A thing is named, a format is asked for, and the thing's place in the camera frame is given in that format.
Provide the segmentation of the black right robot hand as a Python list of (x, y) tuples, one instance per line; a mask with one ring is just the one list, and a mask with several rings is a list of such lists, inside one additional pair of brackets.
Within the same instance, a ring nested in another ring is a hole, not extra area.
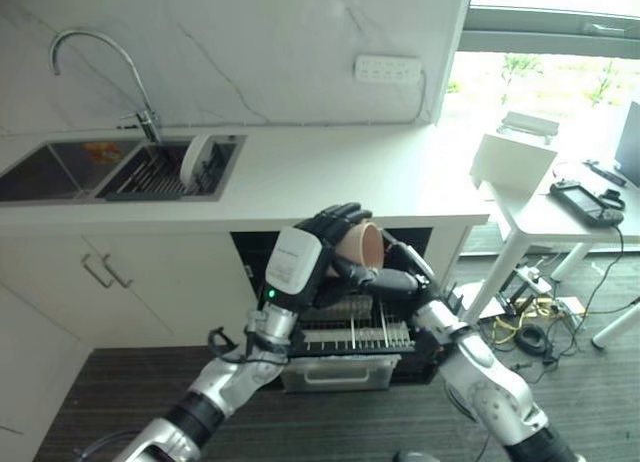
[(410, 311), (438, 300), (442, 289), (427, 262), (409, 244), (382, 232), (385, 255), (396, 263), (394, 267), (368, 268), (358, 288), (369, 295), (380, 297), (389, 304), (408, 307)]

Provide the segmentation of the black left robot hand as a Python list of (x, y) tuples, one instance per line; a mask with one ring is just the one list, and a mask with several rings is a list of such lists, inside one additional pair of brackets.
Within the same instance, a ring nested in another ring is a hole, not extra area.
[(338, 276), (336, 260), (380, 268), (383, 237), (371, 216), (351, 202), (283, 228), (267, 263), (265, 300), (301, 313), (313, 305), (323, 284)]

